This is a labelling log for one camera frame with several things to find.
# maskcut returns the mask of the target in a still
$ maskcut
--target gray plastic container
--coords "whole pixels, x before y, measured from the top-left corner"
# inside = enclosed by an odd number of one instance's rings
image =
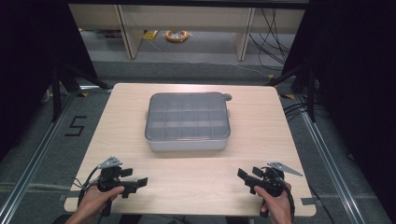
[[[148,107],[145,137],[153,151],[222,150],[231,133],[220,92],[156,93]]]

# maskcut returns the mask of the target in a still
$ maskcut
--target black cable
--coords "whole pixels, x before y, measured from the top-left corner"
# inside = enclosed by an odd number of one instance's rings
[[[282,64],[285,63],[284,61],[282,61],[281,59],[276,57],[275,54],[271,53],[270,51],[268,51],[267,49],[262,47],[265,42],[263,42],[261,45],[259,45],[259,43],[257,43],[257,41],[253,38],[253,36],[251,34],[249,34],[249,36],[250,36],[251,40],[253,41],[253,43],[256,45],[256,47],[260,50],[260,52],[263,51],[264,53],[266,53],[268,56],[275,59],[279,63],[282,63]]]
[[[78,195],[78,203],[77,203],[77,207],[79,206],[79,204],[81,203],[82,198],[84,197],[85,192],[87,191],[87,187],[90,184],[90,180],[91,177],[93,176],[93,174],[96,172],[96,170],[98,169],[98,167],[96,166],[90,173],[90,175],[88,176],[87,180],[85,181],[85,183],[82,185],[81,191],[79,192]]]
[[[283,49],[282,49],[282,47],[281,47],[281,44],[280,44],[280,41],[279,41],[279,37],[277,36],[277,29],[276,29],[276,20],[275,20],[275,17],[276,17],[276,9],[273,8],[273,20],[274,20],[274,28],[275,28],[275,35],[274,35],[274,33],[273,33],[273,37],[274,37],[274,39],[276,40],[277,45],[279,46],[280,54],[282,55],[283,60],[286,60],[285,52],[283,51]]]
[[[256,47],[258,47],[258,49],[259,49],[259,62],[260,62],[260,64],[262,65],[262,67],[264,67],[264,68],[266,68],[266,69],[270,69],[270,70],[275,70],[275,71],[281,72],[281,71],[282,71],[281,69],[276,69],[276,68],[267,67],[267,66],[265,66],[265,65],[262,63],[262,58],[261,58],[262,50],[261,50],[261,48],[259,47],[258,43],[256,43],[256,41],[253,39],[253,37],[252,37],[251,35],[250,35],[250,38],[253,40],[253,42],[255,43]]]
[[[282,189],[285,190],[286,193],[288,194],[288,200],[289,200],[289,204],[290,204],[291,221],[293,221],[294,213],[295,213],[295,205],[294,205],[294,200],[293,200],[293,196],[291,195],[290,189],[286,186],[285,181],[283,180],[283,178],[281,176],[279,176],[279,174],[275,168],[272,168],[269,166],[264,166],[262,168],[265,168],[266,170],[270,170],[271,173],[273,174],[274,180],[276,180],[276,182],[279,183],[281,185]]]
[[[326,111],[326,109],[324,109],[324,108],[317,108],[317,109],[315,109],[315,110],[325,110],[325,111]],[[321,114],[319,114],[319,113],[315,113],[315,115],[317,115],[317,116],[319,116],[319,117],[321,117],[321,118],[324,118],[324,119],[329,119],[329,118],[330,118],[329,114],[327,114],[327,115],[321,115]]]
[[[304,110],[304,111],[297,111],[297,112],[295,112],[294,114],[288,115],[288,117],[292,116],[291,119],[288,119],[288,123],[289,123],[292,119],[294,119],[295,117],[297,117],[297,115],[301,115],[301,114],[303,114],[303,113],[305,113],[305,112],[307,112],[307,110]]]
[[[297,106],[297,105],[307,105],[307,104],[308,103],[299,103],[299,104],[289,105],[289,106],[286,106],[285,108],[283,108],[283,110],[287,110],[287,109],[292,108],[292,107]]]
[[[74,180],[77,180],[78,184],[76,184],[75,182],[73,182],[73,185],[76,186],[76,187],[82,188],[82,184],[81,184],[81,182],[79,182],[79,179],[74,178]]]
[[[332,219],[332,215],[330,214],[329,210],[327,207],[324,205],[323,201],[320,199],[319,195],[315,192],[315,190],[308,184],[308,187],[311,189],[311,191],[315,194],[318,200],[322,203],[324,211],[327,213],[327,216],[329,216],[329,219],[332,223],[334,223],[334,219]]]
[[[263,40],[267,45],[269,45],[269,46],[272,47],[273,49],[279,49],[279,47],[274,46],[274,45],[272,45],[271,43],[269,43],[269,42],[267,41],[267,37],[268,37],[269,33],[267,34],[267,36],[266,36],[265,38],[262,36],[262,34],[259,34],[259,35],[260,35],[260,37],[262,38],[262,40]]]
[[[98,221],[96,222],[97,224],[99,224],[102,221],[102,217],[103,217],[103,215],[102,215],[102,213],[100,213]]]
[[[304,108],[304,107],[305,107],[305,105],[299,105],[299,106],[297,106],[295,108],[292,108],[292,109],[290,109],[290,110],[285,112],[285,116],[287,116],[290,112],[292,112],[294,110],[301,109],[301,108]]]
[[[271,45],[271,44],[269,44],[268,42],[267,42],[267,44],[270,45],[271,47],[275,48],[275,49],[281,50],[281,53],[283,53],[282,47],[283,47],[283,49],[285,49],[287,52],[289,52],[290,49],[288,49],[288,48],[286,48],[285,46],[283,46],[283,45],[280,43],[279,38],[278,38],[278,36],[277,36],[277,29],[276,29],[276,9],[273,8],[273,21],[271,22],[271,25],[270,25],[269,21],[267,20],[267,17],[265,16],[265,13],[264,13],[264,10],[263,10],[263,9],[262,9],[262,15],[264,16],[265,22],[267,23],[268,28],[269,28],[268,35],[271,34],[271,35],[273,36],[274,40],[275,40],[276,43],[278,44],[278,48],[275,47],[275,46],[273,46],[273,45]],[[275,30],[276,30],[276,34],[274,34],[274,32],[273,32],[273,30],[272,30],[272,27],[273,27],[273,26],[274,26],[274,28],[275,28]]]

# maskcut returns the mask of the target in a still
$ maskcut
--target handheld controller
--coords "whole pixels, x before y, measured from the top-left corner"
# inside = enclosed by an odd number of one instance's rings
[[[124,186],[124,191],[121,193],[121,195],[122,198],[128,198],[130,193],[136,193],[139,188],[145,187],[147,185],[147,177],[143,179],[138,179],[135,182],[121,181],[120,177],[132,175],[133,169],[128,168],[122,170],[120,165],[122,165],[121,161],[117,160],[115,157],[110,157],[109,159],[95,167],[95,169],[93,169],[87,181],[83,185],[83,188],[81,189],[80,195],[78,196],[78,204],[82,200],[86,190],[88,190],[88,188],[93,185],[93,183],[90,182],[90,178],[97,169],[101,169],[101,173],[97,177],[96,181],[93,182],[96,182],[95,184],[97,188],[102,192],[109,191],[118,186]],[[111,200],[108,200],[106,202],[106,208],[102,210],[103,217],[108,217],[110,215],[111,204]]]
[[[284,184],[283,184],[283,179],[285,178],[284,173],[282,171],[270,167],[263,167],[263,168],[265,168],[265,172],[257,167],[253,167],[253,171],[252,171],[254,175],[262,179],[248,175],[248,173],[246,173],[242,169],[238,169],[238,176],[245,181],[246,186],[250,187],[251,194],[256,194],[256,191],[254,190],[254,186],[259,186],[265,189],[271,196],[273,197],[279,196],[284,189]],[[268,212],[269,212],[268,210],[264,213],[260,211],[260,216],[268,217]]]
[[[118,186],[124,186],[124,191],[122,192],[122,198],[128,198],[130,193],[136,193],[139,188],[145,187],[148,183],[147,178],[138,179],[136,182],[132,181],[120,181],[119,177],[125,177],[132,175],[133,169],[122,170],[119,166],[109,167],[102,170],[98,182],[97,188],[106,192],[114,189]],[[106,202],[106,208],[102,210],[102,216],[108,217],[111,211],[111,201]]]

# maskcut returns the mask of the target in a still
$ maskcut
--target finger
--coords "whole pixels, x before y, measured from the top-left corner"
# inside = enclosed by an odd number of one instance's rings
[[[255,186],[254,190],[257,192],[257,194],[259,194],[259,196],[263,197],[264,200],[266,200],[269,196],[271,196],[265,189],[259,186]]]
[[[108,191],[107,195],[109,196],[111,201],[114,201],[117,198],[117,196],[121,194],[123,191],[124,191],[124,186],[118,186]]]
[[[102,205],[102,207],[100,208],[100,210],[99,210],[98,213],[101,213],[103,210],[105,210],[105,208],[106,208],[106,204],[104,203],[104,204]]]
[[[96,185],[90,185],[90,187],[88,188],[88,190],[91,191],[99,191],[98,187]]]
[[[268,210],[268,205],[265,203],[263,206],[262,206],[262,212],[266,212]]]
[[[286,181],[283,181],[283,183],[285,183],[285,185],[286,185],[286,188],[288,188],[289,190],[291,190],[291,184],[289,184],[288,182],[286,182]]]

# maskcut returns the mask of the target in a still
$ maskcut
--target cable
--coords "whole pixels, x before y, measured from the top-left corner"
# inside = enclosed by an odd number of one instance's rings
[[[334,219],[332,219],[332,215],[330,214],[329,210],[327,207],[324,205],[323,201],[320,199],[319,195],[315,192],[315,190],[308,184],[308,187],[311,189],[311,191],[315,194],[317,199],[322,203],[324,211],[327,213],[327,216],[329,216],[329,219],[332,223],[334,223]]]
[[[288,200],[289,200],[289,204],[290,204],[291,221],[293,221],[294,220],[294,213],[295,213],[294,199],[293,199],[293,196],[291,195],[290,189],[288,188],[288,186],[286,186],[285,181],[283,180],[284,176],[280,176],[275,168],[272,168],[272,167],[269,167],[269,166],[264,166],[262,168],[265,168],[266,172],[270,171],[270,173],[272,174],[272,177],[274,178],[276,183],[280,184],[280,187],[282,187],[282,189],[285,190],[286,193],[288,194]]]
[[[287,116],[290,112],[292,112],[292,111],[294,111],[294,110],[297,110],[297,109],[301,109],[301,108],[303,108],[303,107],[305,107],[305,105],[299,105],[298,107],[294,107],[294,108],[292,108],[292,109],[286,111],[286,112],[285,112],[285,116]]]
[[[79,192],[78,195],[78,203],[77,206],[79,206],[79,204],[81,203],[82,198],[84,197],[85,191],[87,190],[87,188],[89,187],[90,184],[90,180],[91,177],[93,176],[93,174],[97,171],[98,167],[96,166],[90,173],[90,175],[88,176],[87,180],[85,181],[85,183],[82,185],[81,191]]]
[[[266,53],[268,56],[275,59],[279,63],[282,63],[282,64],[285,63],[282,59],[279,59],[278,57],[276,57],[275,54],[271,53],[270,51],[268,51],[267,49],[262,47],[265,44],[265,42],[262,42],[262,44],[260,45],[259,43],[257,43],[257,41],[253,38],[253,36],[251,34],[249,34],[249,36],[250,36],[251,40],[253,41],[253,43],[256,45],[256,47],[260,50],[260,52],[262,51],[262,52]]]
[[[285,108],[283,108],[283,110],[287,110],[287,109],[292,108],[297,105],[307,105],[307,103],[299,103],[299,104],[289,105],[289,106],[286,106]]]
[[[317,108],[317,109],[315,109],[315,110],[324,110],[324,111],[326,111],[326,109],[324,109],[324,108]],[[329,118],[330,118],[329,114],[327,114],[327,115],[321,115],[321,114],[319,114],[319,113],[315,113],[315,115],[317,115],[317,116],[319,116],[319,117],[321,117],[321,118],[324,118],[324,119],[329,119]]]
[[[81,184],[81,182],[80,182],[77,178],[74,178],[74,179],[77,180],[78,185],[77,185],[75,182],[73,182],[73,185],[82,189],[82,184]]]
[[[303,114],[303,113],[305,113],[305,112],[307,112],[307,111],[306,111],[306,110],[303,110],[303,111],[298,111],[298,112],[295,112],[294,114],[288,115],[288,117],[292,116],[291,119],[288,119],[288,123],[289,123],[292,119],[294,119],[295,117],[297,117],[297,115],[301,115],[301,114]]]
[[[260,50],[260,51],[259,51],[259,62],[260,62],[260,64],[262,65],[262,67],[267,68],[267,69],[271,69],[271,70],[275,70],[275,71],[279,71],[279,72],[282,71],[281,69],[270,68],[270,67],[265,66],[265,65],[262,63],[262,59],[261,59],[261,57],[260,57],[261,54],[262,54],[262,51]]]
[[[96,222],[97,224],[99,224],[102,221],[102,217],[103,217],[103,215],[102,215],[102,213],[100,213],[98,221]]]
[[[11,190],[15,187],[15,183],[0,183],[0,192]],[[70,187],[48,184],[30,184],[28,190],[43,190],[43,191],[69,191]]]
[[[155,46],[155,45],[152,43],[151,40],[147,40],[147,41],[150,43],[150,45],[151,45],[152,47],[154,47],[155,49],[157,49],[159,52],[164,53],[160,48],[158,48],[157,46]],[[166,57],[165,57],[165,59],[168,60],[169,62],[191,63],[191,62],[187,62],[187,61],[172,60],[172,59],[168,59],[168,58],[166,58]],[[242,70],[246,70],[246,71],[258,73],[258,74],[260,74],[260,75],[262,75],[262,76],[264,76],[264,77],[269,77],[268,75],[265,75],[264,73],[262,73],[262,72],[260,72],[260,71],[258,71],[258,70],[244,68],[244,67],[241,67],[241,66],[238,66],[238,65],[235,65],[235,64],[229,64],[229,63],[207,63],[207,64],[214,64],[214,65],[216,65],[216,64],[218,64],[218,65],[230,65],[230,66],[236,67],[236,68],[238,68],[238,69],[242,69]]]
[[[270,24],[270,22],[267,20],[267,17],[265,16],[265,13],[264,13],[263,8],[262,8],[262,15],[264,16],[265,22],[267,23],[268,29],[269,29],[269,30],[268,30],[267,36],[263,39],[264,42],[266,42],[269,46],[273,47],[274,49],[278,49],[278,50],[280,51],[280,54],[282,55],[283,59],[286,60],[285,51],[286,51],[287,53],[289,53],[290,50],[280,43],[279,37],[277,36],[277,28],[276,28],[276,9],[273,8],[273,20],[272,20],[271,24]],[[269,34],[271,34],[271,35],[273,36],[273,38],[274,38],[274,40],[276,41],[278,47],[275,47],[275,46],[273,46],[272,44],[268,43],[267,37],[268,37]]]

